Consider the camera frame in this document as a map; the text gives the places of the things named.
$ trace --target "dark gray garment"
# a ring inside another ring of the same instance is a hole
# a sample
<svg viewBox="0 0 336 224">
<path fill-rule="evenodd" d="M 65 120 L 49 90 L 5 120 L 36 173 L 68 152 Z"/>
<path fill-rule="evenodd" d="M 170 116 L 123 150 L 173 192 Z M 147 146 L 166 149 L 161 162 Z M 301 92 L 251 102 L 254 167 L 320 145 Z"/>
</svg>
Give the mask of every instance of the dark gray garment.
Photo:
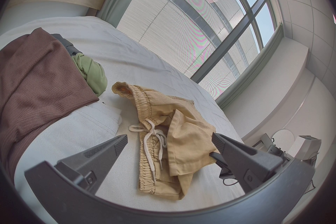
<svg viewBox="0 0 336 224">
<path fill-rule="evenodd" d="M 70 56 L 75 56 L 79 52 L 82 53 L 81 51 L 76 49 L 71 42 L 64 39 L 59 33 L 52 33 L 51 35 L 53 37 L 55 37 L 56 39 L 58 39 L 65 46 L 65 48 L 69 52 Z"/>
</svg>

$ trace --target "mattress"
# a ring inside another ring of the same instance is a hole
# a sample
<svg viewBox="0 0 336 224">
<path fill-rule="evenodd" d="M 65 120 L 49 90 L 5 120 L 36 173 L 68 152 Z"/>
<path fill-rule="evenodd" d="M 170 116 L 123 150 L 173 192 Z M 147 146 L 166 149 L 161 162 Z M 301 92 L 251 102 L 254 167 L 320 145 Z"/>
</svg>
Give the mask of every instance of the mattress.
<svg viewBox="0 0 336 224">
<path fill-rule="evenodd" d="M 15 38 L 31 33 L 38 27 L 49 33 L 61 34 L 85 55 L 99 62 L 104 67 L 108 79 L 107 90 L 99 97 L 100 102 L 122 110 L 122 123 L 116 135 L 127 134 L 128 144 L 96 193 L 98 197 L 137 209 L 186 211 L 218 205 L 244 195 L 239 184 L 223 185 L 222 180 L 218 178 L 221 169 L 216 164 L 204 167 L 194 174 L 187 195 L 180 201 L 165 200 L 139 192 L 137 190 L 139 137 L 137 133 L 128 130 L 129 125 L 138 124 L 137 111 L 128 99 L 112 93 L 111 87 L 116 81 L 125 81 L 155 89 L 166 95 L 194 100 L 196 109 L 206 121 L 216 127 L 217 133 L 225 134 L 240 142 L 241 138 L 206 90 L 99 18 L 57 17 L 35 20 L 0 36 L 0 49 Z M 25 180 L 23 172 L 42 161 L 35 158 L 25 163 L 23 161 L 25 156 L 32 154 L 32 151 L 32 147 L 29 146 L 20 159 L 15 171 L 15 182 Z M 46 153 L 42 157 L 53 165 L 56 164 L 52 153 Z M 27 188 L 30 189 L 27 183 L 20 186 L 15 184 L 15 187 L 22 196 Z M 34 205 L 30 205 L 26 199 L 25 201 L 34 209 Z"/>
</svg>

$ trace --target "white round object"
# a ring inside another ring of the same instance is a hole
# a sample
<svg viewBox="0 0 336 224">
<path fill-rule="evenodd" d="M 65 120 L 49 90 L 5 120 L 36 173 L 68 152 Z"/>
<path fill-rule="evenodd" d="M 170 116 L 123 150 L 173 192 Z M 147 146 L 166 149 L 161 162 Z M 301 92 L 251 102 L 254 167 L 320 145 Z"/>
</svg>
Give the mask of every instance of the white round object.
<svg viewBox="0 0 336 224">
<path fill-rule="evenodd" d="M 293 133 L 287 129 L 277 131 L 272 138 L 274 138 L 273 143 L 275 146 L 286 152 L 291 148 L 295 141 Z"/>
</svg>

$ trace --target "brown garment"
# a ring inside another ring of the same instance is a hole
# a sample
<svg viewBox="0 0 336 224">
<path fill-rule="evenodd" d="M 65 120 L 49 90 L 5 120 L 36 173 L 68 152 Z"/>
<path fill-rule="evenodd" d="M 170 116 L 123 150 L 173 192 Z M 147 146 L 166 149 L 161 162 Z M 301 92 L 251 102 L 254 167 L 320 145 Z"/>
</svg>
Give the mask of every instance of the brown garment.
<svg viewBox="0 0 336 224">
<path fill-rule="evenodd" d="M 0 158 L 11 179 L 44 129 L 98 100 L 65 47 L 42 28 L 0 50 Z"/>
<path fill-rule="evenodd" d="M 190 187 L 193 174 L 215 163 L 209 153 L 217 151 L 211 142 L 214 126 L 204 120 L 192 100 L 166 96 L 161 92 L 116 82 L 112 91 L 130 99 L 137 108 L 140 128 L 139 190 L 155 196 L 181 200 Z M 163 150 L 162 170 L 159 162 L 160 143 L 155 135 L 147 146 L 155 171 L 155 180 L 144 148 L 144 138 L 152 130 L 151 121 L 167 135 L 167 149 Z"/>
</svg>

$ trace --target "white drawstring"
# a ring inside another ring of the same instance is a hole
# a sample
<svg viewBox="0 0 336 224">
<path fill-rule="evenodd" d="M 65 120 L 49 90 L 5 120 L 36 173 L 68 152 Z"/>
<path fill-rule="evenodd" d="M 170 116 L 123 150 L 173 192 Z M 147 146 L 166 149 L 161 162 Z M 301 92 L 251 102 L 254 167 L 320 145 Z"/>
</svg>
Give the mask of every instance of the white drawstring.
<svg viewBox="0 0 336 224">
<path fill-rule="evenodd" d="M 147 140 L 151 135 L 155 135 L 158 138 L 159 143 L 160 143 L 159 162 L 160 162 L 160 168 L 162 170 L 162 161 L 161 161 L 162 160 L 162 153 L 163 153 L 163 147 L 164 148 L 167 147 L 167 138 L 164 135 L 162 130 L 155 129 L 155 125 L 152 121 L 150 121 L 149 119 L 146 119 L 146 121 L 148 121 L 149 124 L 152 126 L 151 130 L 149 130 L 149 131 L 147 129 L 141 128 L 139 125 L 131 125 L 130 127 L 128 127 L 128 129 L 131 132 L 148 132 L 148 134 L 146 134 L 146 136 L 143 139 L 143 147 L 145 149 L 145 154 L 146 154 L 146 157 L 147 157 L 147 160 L 148 160 L 148 163 L 149 163 L 150 170 L 152 171 L 153 180 L 155 182 L 156 181 L 155 180 L 155 167 L 154 167 L 154 162 L 153 162 L 153 160 L 151 158 L 151 155 L 149 153 L 149 150 L 148 150 Z"/>
</svg>

